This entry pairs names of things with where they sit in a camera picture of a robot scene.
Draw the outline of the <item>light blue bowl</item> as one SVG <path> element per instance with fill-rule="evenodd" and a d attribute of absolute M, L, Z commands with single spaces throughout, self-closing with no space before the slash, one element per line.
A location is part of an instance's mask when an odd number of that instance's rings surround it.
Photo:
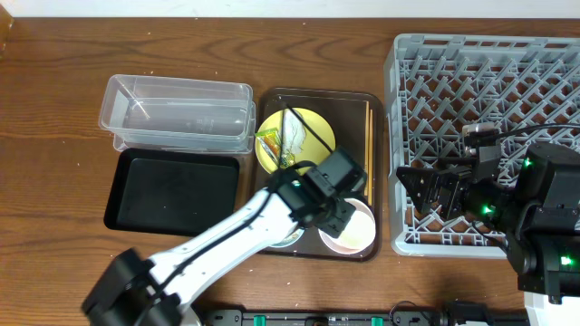
<path fill-rule="evenodd" d="M 281 242 L 276 243 L 276 244 L 272 244 L 272 247 L 273 248 L 284 248 L 284 247 L 288 247 L 290 245 L 293 245 L 295 242 L 297 242 L 302 237 L 304 232 L 305 232 L 304 229 L 298 228 L 292 234 L 290 234 L 285 239 L 283 239 Z"/>

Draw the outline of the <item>yellow green snack wrapper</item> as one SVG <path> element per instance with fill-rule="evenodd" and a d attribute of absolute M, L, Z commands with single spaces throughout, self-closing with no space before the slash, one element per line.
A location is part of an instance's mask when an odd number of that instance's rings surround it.
<path fill-rule="evenodd" d="M 295 163 L 294 155 L 284 149 L 278 129 L 265 129 L 256 134 L 262 149 L 272 159 L 278 168 L 288 168 Z"/>

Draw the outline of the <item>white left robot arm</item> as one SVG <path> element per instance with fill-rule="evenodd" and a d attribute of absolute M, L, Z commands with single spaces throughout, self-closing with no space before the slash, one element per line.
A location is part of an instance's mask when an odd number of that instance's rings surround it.
<path fill-rule="evenodd" d="M 190 305 L 251 255 L 297 228 L 341 232 L 353 213 L 344 200 L 365 181 L 362 172 L 277 170 L 235 214 L 185 244 L 147 260 L 133 249 L 116 256 L 81 310 L 92 325 L 199 324 Z"/>

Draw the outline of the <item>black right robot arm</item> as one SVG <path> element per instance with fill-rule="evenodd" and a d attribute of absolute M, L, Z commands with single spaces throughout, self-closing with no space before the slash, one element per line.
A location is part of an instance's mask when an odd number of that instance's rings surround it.
<path fill-rule="evenodd" d="M 396 176 L 421 214 L 470 216 L 504 234 L 500 246 L 517 287 L 560 304 L 579 294 L 579 155 L 540 142 L 527 148 L 514 187 L 478 178 L 474 168 L 399 167 Z"/>

